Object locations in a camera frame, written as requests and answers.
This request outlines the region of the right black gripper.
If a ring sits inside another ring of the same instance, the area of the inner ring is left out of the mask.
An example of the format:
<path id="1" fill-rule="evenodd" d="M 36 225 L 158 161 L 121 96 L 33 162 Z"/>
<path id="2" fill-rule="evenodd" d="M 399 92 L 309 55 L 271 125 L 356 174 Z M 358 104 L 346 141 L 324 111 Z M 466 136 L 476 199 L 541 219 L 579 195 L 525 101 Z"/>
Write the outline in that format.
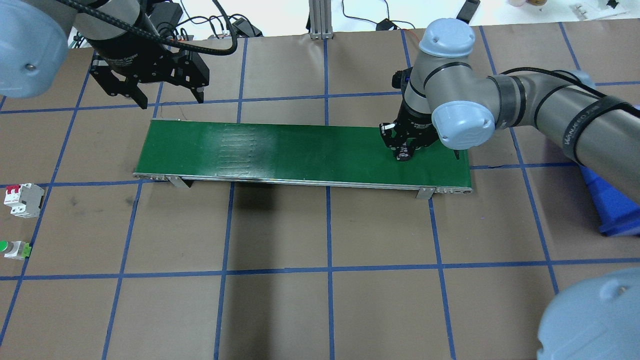
<path id="1" fill-rule="evenodd" d="M 397 117 L 392 123 L 379 124 L 384 145 L 393 150 L 396 160 L 410 160 L 410 149 L 429 147 L 439 141 L 438 132 L 432 123 L 432 114 L 418 112 L 406 102 L 400 105 Z M 460 161 L 460 150 L 453 150 L 455 159 Z"/>

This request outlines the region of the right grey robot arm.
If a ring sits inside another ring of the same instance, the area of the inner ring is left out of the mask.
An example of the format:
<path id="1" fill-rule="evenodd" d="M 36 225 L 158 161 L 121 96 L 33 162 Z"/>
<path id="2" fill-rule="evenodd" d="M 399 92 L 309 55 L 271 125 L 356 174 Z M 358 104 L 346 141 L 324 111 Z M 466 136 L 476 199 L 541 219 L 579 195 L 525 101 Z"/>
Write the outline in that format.
<path id="1" fill-rule="evenodd" d="M 393 200 L 411 205 L 398 212 L 409 229 L 376 258 L 399 269 L 371 275 L 398 315 L 375 356 L 532 360 L 554 292 L 639 266 L 639 238 L 598 233 L 579 167 L 537 130 L 499 133 L 470 162 L 473 194 Z"/>

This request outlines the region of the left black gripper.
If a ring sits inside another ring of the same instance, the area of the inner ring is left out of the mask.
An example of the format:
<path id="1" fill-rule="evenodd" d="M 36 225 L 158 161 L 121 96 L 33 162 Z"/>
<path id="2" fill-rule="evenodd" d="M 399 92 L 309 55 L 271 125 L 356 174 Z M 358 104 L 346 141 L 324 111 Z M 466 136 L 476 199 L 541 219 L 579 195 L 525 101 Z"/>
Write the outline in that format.
<path id="1" fill-rule="evenodd" d="M 196 102 L 204 104 L 210 69 L 199 53 L 172 52 L 130 32 L 110 39 L 90 39 L 89 44 L 96 51 L 90 75 L 108 96 L 131 98 L 146 110 L 149 100 L 138 85 L 167 82 L 189 89 Z"/>

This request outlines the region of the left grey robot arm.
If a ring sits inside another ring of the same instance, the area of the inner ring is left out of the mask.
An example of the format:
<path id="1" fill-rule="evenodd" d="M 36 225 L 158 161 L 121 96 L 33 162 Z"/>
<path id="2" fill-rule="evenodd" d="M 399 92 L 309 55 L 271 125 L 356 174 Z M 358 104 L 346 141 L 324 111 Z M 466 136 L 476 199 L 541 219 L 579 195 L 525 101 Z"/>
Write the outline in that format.
<path id="1" fill-rule="evenodd" d="M 0 15 L 2 96 L 33 98 L 48 91 L 76 28 L 94 48 L 90 76 L 108 96 L 146 109 L 140 84 L 166 82 L 204 102 L 210 69 L 201 55 L 168 45 L 138 0 L 3 0 Z"/>

